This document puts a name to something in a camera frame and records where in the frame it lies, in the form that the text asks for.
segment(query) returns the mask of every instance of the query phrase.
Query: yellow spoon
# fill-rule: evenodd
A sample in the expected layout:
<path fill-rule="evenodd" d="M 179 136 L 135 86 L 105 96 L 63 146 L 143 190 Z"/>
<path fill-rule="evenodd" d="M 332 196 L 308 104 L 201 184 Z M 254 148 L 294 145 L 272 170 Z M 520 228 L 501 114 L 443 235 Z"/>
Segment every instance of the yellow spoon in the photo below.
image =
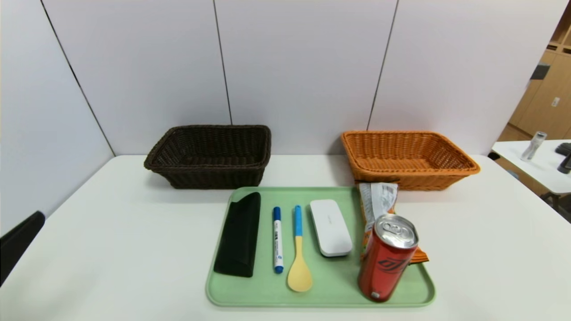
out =
<path fill-rule="evenodd" d="M 295 206 L 295 259 L 287 276 L 287 284 L 296 292 L 305 292 L 313 285 L 311 272 L 301 251 L 301 206 Z"/>

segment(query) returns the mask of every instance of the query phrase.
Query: white case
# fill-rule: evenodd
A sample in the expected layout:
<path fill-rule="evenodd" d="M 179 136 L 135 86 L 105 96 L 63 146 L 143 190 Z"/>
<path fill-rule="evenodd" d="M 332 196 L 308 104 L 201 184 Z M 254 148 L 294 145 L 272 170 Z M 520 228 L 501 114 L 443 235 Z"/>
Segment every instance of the white case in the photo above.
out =
<path fill-rule="evenodd" d="M 319 249 L 324 256 L 343 256 L 353 249 L 353 241 L 339 205 L 332 199 L 313 200 L 310 204 Z"/>

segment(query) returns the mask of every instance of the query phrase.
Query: blue marker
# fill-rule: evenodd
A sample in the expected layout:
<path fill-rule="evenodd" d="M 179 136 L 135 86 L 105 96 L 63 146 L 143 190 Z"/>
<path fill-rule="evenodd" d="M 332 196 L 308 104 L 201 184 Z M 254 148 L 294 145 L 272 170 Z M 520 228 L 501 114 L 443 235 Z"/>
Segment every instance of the blue marker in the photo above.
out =
<path fill-rule="evenodd" d="M 274 270 L 276 273 L 284 271 L 284 252 L 282 250 L 282 211 L 274 207 Z"/>

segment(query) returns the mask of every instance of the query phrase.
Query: brown wicker basket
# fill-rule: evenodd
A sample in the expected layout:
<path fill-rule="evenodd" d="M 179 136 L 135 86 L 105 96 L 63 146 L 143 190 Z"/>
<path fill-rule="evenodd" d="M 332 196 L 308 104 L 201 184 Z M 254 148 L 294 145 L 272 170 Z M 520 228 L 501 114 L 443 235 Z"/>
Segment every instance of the brown wicker basket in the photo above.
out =
<path fill-rule="evenodd" d="M 347 131 L 341 140 L 353 176 L 361 182 L 439 191 L 480 171 L 448 138 L 431 131 Z"/>
<path fill-rule="evenodd" d="M 266 126 L 180 126 L 166 132 L 144 166 L 174 188 L 258 186 L 270 161 L 270 148 Z"/>

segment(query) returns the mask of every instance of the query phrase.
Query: white wall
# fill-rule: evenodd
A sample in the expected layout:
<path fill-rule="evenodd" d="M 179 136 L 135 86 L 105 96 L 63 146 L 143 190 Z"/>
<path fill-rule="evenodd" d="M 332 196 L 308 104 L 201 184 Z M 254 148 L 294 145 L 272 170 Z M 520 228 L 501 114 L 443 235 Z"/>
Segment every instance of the white wall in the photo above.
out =
<path fill-rule="evenodd" d="M 275 154 L 339 154 L 365 130 L 396 0 L 216 0 L 234 124 Z"/>
<path fill-rule="evenodd" d="M 370 130 L 434 130 L 487 154 L 568 0 L 400 0 Z"/>
<path fill-rule="evenodd" d="M 230 124 L 212 0 L 45 0 L 116 154 L 170 128 Z"/>
<path fill-rule="evenodd" d="M 0 233 L 51 214 L 111 157 L 40 1 L 2 2 Z"/>

